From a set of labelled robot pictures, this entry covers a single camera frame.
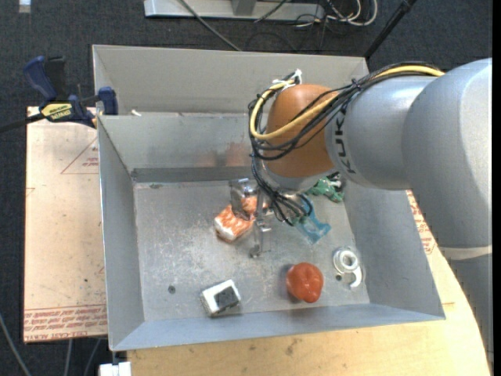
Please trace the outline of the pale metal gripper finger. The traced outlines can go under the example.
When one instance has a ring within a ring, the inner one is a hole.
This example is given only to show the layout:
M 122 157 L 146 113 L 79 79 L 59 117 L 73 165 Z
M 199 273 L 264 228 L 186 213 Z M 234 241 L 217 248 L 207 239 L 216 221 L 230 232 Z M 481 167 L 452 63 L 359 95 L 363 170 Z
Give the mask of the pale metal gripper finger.
M 271 251 L 272 228 L 264 223 L 255 223 L 253 226 L 254 246 L 250 249 L 251 258 L 257 258 Z
M 258 199 L 249 179 L 229 181 L 230 203 L 233 214 L 243 220 L 251 220 L 257 210 Z

